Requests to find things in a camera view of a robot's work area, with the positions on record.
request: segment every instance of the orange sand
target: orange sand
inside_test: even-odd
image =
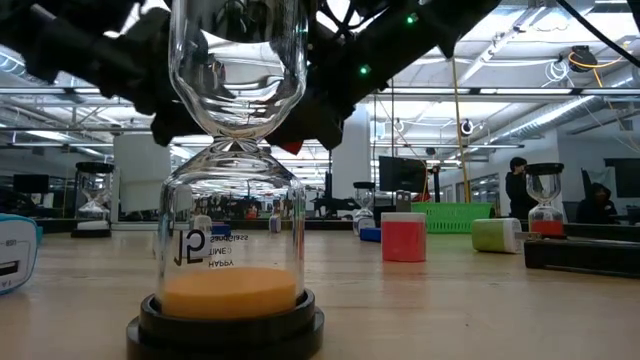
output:
[[[162,312],[190,319],[255,318],[293,309],[296,280],[285,270],[230,267],[169,279]]]

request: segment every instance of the wooden table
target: wooden table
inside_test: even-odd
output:
[[[0,297],[0,359],[124,359],[125,326],[154,291],[152,239],[47,236],[34,277]],[[379,252],[350,232],[307,232],[306,284],[327,316],[317,359],[640,356],[637,280],[527,270],[466,236],[429,236],[426,264]]]

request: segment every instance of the white pillar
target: white pillar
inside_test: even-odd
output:
[[[332,195],[336,199],[353,197],[354,182],[371,181],[369,124],[369,114],[361,104],[344,123],[342,143],[332,153]]]
[[[171,174],[169,148],[157,145],[149,134],[124,134],[114,138],[113,152],[122,211],[158,209],[160,187]]]

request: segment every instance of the green basket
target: green basket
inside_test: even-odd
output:
[[[427,214],[430,234],[471,234],[471,223],[488,219],[491,203],[412,203],[411,211]]]

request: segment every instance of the person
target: person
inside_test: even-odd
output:
[[[617,215],[611,200],[611,190],[600,183],[591,184],[590,192],[578,204],[576,221],[581,224],[615,224],[611,216]]]
[[[514,157],[509,163],[511,172],[507,174],[506,178],[507,195],[511,200],[511,214],[509,216],[524,220],[529,217],[529,211],[538,205],[538,202],[527,193],[527,181],[524,171],[526,165],[527,160],[521,157]]]

